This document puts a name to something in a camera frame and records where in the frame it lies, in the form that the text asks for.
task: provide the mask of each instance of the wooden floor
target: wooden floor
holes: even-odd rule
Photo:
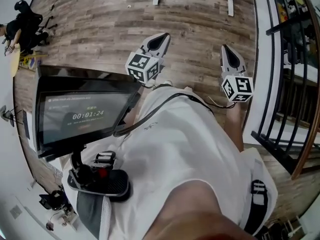
[[[253,74],[256,57],[253,0],[234,0],[234,17],[228,16],[227,0],[160,0],[159,6],[152,5],[152,0],[58,0],[50,12],[54,2],[34,0],[32,4],[35,13],[45,16],[44,21],[53,15],[52,24],[58,24],[50,45],[41,47],[48,54],[42,60],[44,64],[125,74],[124,65],[130,52],[144,38],[168,32],[171,43],[157,84],[171,80],[175,87],[192,87],[203,99],[208,101],[207,96],[211,96],[225,104],[218,83],[222,44],[235,48],[244,57],[249,74]],[[34,72],[29,70],[21,69],[17,73],[17,110],[32,111],[33,78]],[[223,125],[225,111],[213,110]],[[51,192],[61,183],[61,174],[37,159],[26,142],[23,128],[19,129],[35,179]],[[263,158],[280,194],[270,221],[300,215],[319,192],[320,174],[318,179],[314,174],[291,181],[272,156],[264,154]]]

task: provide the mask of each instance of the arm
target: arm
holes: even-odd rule
[[[141,87],[139,90],[139,94],[142,95],[143,91],[144,91],[144,88]],[[140,101],[138,101],[138,103],[135,105],[135,107],[125,116],[124,122],[126,124],[126,126],[125,126],[126,128],[134,125],[135,120],[136,120],[136,116],[139,112],[138,108],[140,110],[139,103],[140,103]]]
[[[21,32],[22,32],[21,29],[19,29],[19,30],[15,33],[14,40],[12,41],[12,43],[11,43],[11,45],[10,45],[11,48],[14,48],[15,45],[18,43],[19,38],[20,38],[20,36],[21,36]]]
[[[235,144],[240,152],[244,151],[244,140],[242,138],[241,106],[237,102],[233,108],[226,110],[224,131]]]
[[[6,46],[6,47],[9,47],[10,45],[11,45],[11,40],[7,40],[5,46]]]

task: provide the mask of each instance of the screen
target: screen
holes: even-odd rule
[[[129,93],[86,93],[46,96],[43,143],[110,128],[128,103]]]

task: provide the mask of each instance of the black strap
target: black strap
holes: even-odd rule
[[[212,109],[210,107],[208,107],[205,103],[203,103],[201,100],[199,100],[197,97],[190,95],[190,94],[186,94],[186,93],[181,93],[181,92],[177,92],[173,95],[171,95],[169,98],[167,98],[164,102],[162,102],[159,106],[157,106],[154,110],[152,110],[149,114],[147,114],[144,118],[142,118],[140,121],[136,122],[134,125],[119,130],[119,131],[115,131],[113,133],[114,137],[120,137],[126,134],[129,134],[131,131],[133,131],[134,129],[138,128],[139,126],[141,126],[142,124],[144,124],[146,121],[148,121],[164,104],[166,104],[167,102],[171,101],[172,99],[179,97],[179,96],[186,96],[188,97],[190,100],[192,100],[193,102],[197,102],[203,106],[205,106],[213,115],[214,112],[212,111]]]
[[[251,183],[251,207],[244,231],[253,235],[264,222],[268,210],[266,185],[259,179]]]

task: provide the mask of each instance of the metal railing bar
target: metal railing bar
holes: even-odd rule
[[[292,104],[292,99],[294,97],[293,95],[293,87],[294,87],[294,83],[295,83],[295,65],[296,65],[296,60],[295,60],[295,50],[296,50],[296,46],[295,46],[295,41],[294,41],[294,36],[292,33],[292,28],[290,25],[290,44],[291,44],[291,74],[290,74],[290,86],[289,86],[289,90],[288,90],[288,99],[287,99],[287,103],[285,106],[285,110],[284,110],[284,114],[283,114],[283,118],[282,118],[282,122],[281,122],[281,126],[278,132],[278,136],[276,138],[275,144],[278,145],[279,141],[282,137],[282,134],[284,132],[285,126],[286,126],[286,122],[287,122],[287,118],[288,118],[288,113],[289,113],[289,108],[290,108],[290,104]]]
[[[270,26],[274,26],[274,21],[272,19],[272,13],[271,13],[271,6],[270,6],[270,1],[266,0],[267,5],[268,5],[268,10],[269,10],[269,17],[270,17]],[[275,35],[271,35],[271,45],[272,45],[272,51],[271,51],[271,69],[270,69],[270,79],[269,79],[269,88],[268,88],[268,93],[266,96],[266,102],[264,106],[264,111],[262,114],[262,119],[261,123],[258,129],[258,135],[261,134],[261,131],[264,127],[265,120],[266,120],[266,115],[269,107],[269,102],[270,102],[270,96],[271,96],[271,90],[272,90],[272,85],[273,85],[273,79],[274,79],[274,70],[275,70]]]
[[[300,21],[305,21],[310,19],[310,13],[308,11],[300,13],[299,15],[289,18],[288,20],[286,20],[285,22],[280,23],[279,25],[276,25],[270,29],[268,29],[265,34],[267,36],[270,36],[271,34],[274,34],[278,31],[280,31],[280,29],[286,28],[292,24],[295,23],[299,23]]]
[[[286,0],[284,0],[284,1],[285,1],[284,4],[285,4],[286,13],[287,13],[287,15],[289,15],[287,1]],[[278,14],[279,22],[281,22],[281,16],[279,15],[278,10],[277,10],[277,14]],[[280,57],[280,75],[279,75],[278,92],[277,92],[276,98],[275,98],[275,104],[274,104],[274,109],[273,109],[270,125],[269,125],[268,131],[266,133],[266,139],[269,139],[271,131],[274,127],[276,115],[277,115],[279,105],[280,105],[281,93],[282,93],[282,88],[283,88],[283,83],[284,83],[284,33],[283,33],[282,29],[280,29],[280,51],[281,51],[281,57]]]
[[[312,167],[302,168],[301,174],[311,173],[314,171],[320,170],[320,165],[315,165]]]
[[[303,148],[301,151],[301,154],[298,157],[298,162],[295,166],[295,169],[292,173],[291,178],[294,180],[296,179],[300,173],[305,173],[306,170],[304,170],[304,165],[306,163],[306,160],[308,159],[310,150],[315,142],[315,138],[318,133],[319,129],[319,123],[320,123],[320,27],[318,18],[316,15],[316,12],[313,8],[312,3],[309,0],[304,0],[305,4],[308,8],[310,19],[312,22],[312,25],[314,27],[315,31],[315,40],[316,40],[316,51],[317,51],[317,64],[318,64],[318,74],[317,74],[317,99],[316,99],[316,106],[315,106],[315,112],[314,112],[314,118],[312,123],[310,124],[310,128],[308,130],[308,133],[305,138],[305,142],[303,144]],[[320,169],[320,166],[316,166],[316,168],[313,168],[312,170],[318,170]]]
[[[300,12],[299,12],[299,8],[297,7],[297,13],[300,16]],[[286,154],[289,152],[295,137],[296,137],[296,133],[298,130],[298,126],[300,123],[300,119],[301,119],[301,114],[302,114],[302,103],[304,100],[304,97],[306,95],[306,90],[307,90],[307,75],[308,75],[308,58],[307,58],[307,44],[306,44],[306,38],[305,38],[305,30],[304,30],[304,26],[302,25],[302,21],[299,21],[299,25],[300,25],[300,34],[301,34],[301,38],[302,38],[302,56],[303,56],[303,81],[302,81],[302,94],[300,96],[299,99],[299,104],[298,104],[298,109],[297,109],[297,116],[296,116],[296,121],[293,127],[293,131],[292,131],[292,135],[291,135],[291,139],[290,142],[288,143],[288,146],[285,150]]]

